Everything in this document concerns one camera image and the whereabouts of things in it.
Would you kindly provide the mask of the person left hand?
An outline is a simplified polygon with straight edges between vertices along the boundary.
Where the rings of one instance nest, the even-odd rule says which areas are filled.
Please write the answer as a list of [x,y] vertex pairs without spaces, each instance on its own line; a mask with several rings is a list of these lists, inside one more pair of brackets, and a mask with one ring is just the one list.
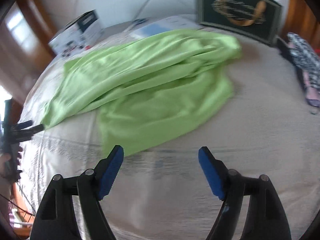
[[[23,148],[21,146],[17,146],[16,147],[16,159],[15,159],[15,163],[17,165],[20,165],[20,159],[21,159],[21,152],[23,151]],[[1,152],[1,157],[0,157],[0,171],[1,171],[1,177],[5,178],[8,180],[9,175],[7,173],[7,168],[6,168],[6,163],[9,162],[12,159],[12,156],[10,153],[4,153]]]

